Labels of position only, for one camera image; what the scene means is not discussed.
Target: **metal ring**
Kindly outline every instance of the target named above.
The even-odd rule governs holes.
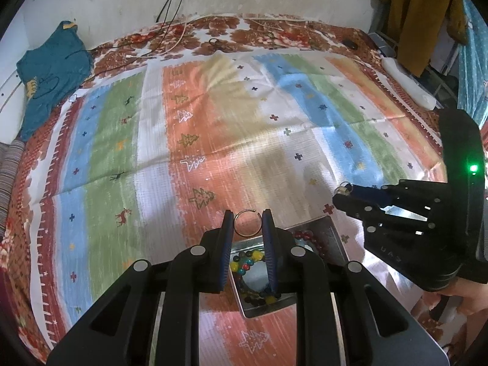
[[[256,210],[255,209],[243,209],[241,210],[235,217],[234,217],[234,231],[236,232],[237,235],[240,235],[241,237],[244,237],[244,238],[250,238],[250,237],[254,237],[256,234],[258,234],[260,231],[261,231],[261,228],[263,227],[263,218],[261,217],[260,213],[258,212],[257,215],[259,216],[259,220],[260,220],[260,226],[258,228],[258,231],[256,231],[254,234],[251,234],[251,235],[244,235],[244,234],[241,234],[239,231],[237,231],[236,229],[236,220],[237,218],[241,215],[241,213],[244,213],[244,212],[252,212],[252,213],[256,213]]]
[[[334,195],[336,194],[349,195],[352,191],[352,188],[353,185],[351,183],[349,183],[348,181],[344,181],[341,184],[339,184],[339,186],[334,190]]]

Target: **bead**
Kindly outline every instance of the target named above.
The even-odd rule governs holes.
[[[263,252],[260,252],[258,250],[255,250],[254,252],[252,252],[252,259],[254,261],[259,261],[263,258],[264,256],[264,253]]]
[[[264,301],[266,304],[270,305],[276,302],[276,298],[274,296],[267,296]]]
[[[231,261],[231,263],[229,264],[229,266],[230,266],[230,270],[232,272],[237,272],[237,270],[239,269],[239,265],[235,261]]]

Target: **metal tray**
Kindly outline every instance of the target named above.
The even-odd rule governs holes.
[[[323,249],[316,249],[313,244],[306,243],[305,241],[303,241],[303,239],[295,239],[297,244],[300,246],[305,246],[315,253],[321,254],[322,258],[327,263],[336,265],[345,265],[347,263],[346,251],[342,246],[342,242],[329,216],[296,225],[287,228],[287,230],[291,233],[306,230],[312,231],[314,236],[320,239],[321,243],[324,245]],[[239,252],[246,252],[248,250],[259,250],[264,252],[263,237],[253,237],[233,243],[230,259],[232,260],[232,258],[236,256]],[[267,272],[265,267],[266,266],[264,263],[255,263],[255,265],[249,270],[251,272],[246,274],[246,283],[248,284],[248,286],[252,287],[253,283],[256,282],[267,282]],[[234,292],[237,305],[242,316],[244,316],[245,318],[256,318],[265,314],[278,311],[282,308],[288,307],[296,303],[296,295],[294,293],[283,294],[281,298],[279,298],[279,300],[277,300],[277,302],[273,304],[254,306],[250,303],[246,303],[244,300],[244,296],[237,289],[233,273],[230,270],[229,275],[230,283],[232,285],[232,290]]]

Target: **striped cushion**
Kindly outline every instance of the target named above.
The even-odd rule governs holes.
[[[20,140],[14,140],[10,146],[0,147],[0,239],[5,233],[8,204],[24,147],[25,144]]]

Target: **bedsheet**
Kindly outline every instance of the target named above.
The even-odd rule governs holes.
[[[34,355],[44,361],[134,260],[172,259],[225,209],[270,208],[279,227],[330,215],[349,258],[413,307],[418,288],[362,248],[331,199],[343,181],[444,180],[435,115],[412,106],[358,30],[214,16],[170,33],[171,54],[123,68],[165,44],[157,30],[95,51],[94,77],[27,145],[0,261]],[[202,364],[294,364],[294,307],[244,320],[227,287],[200,309]]]

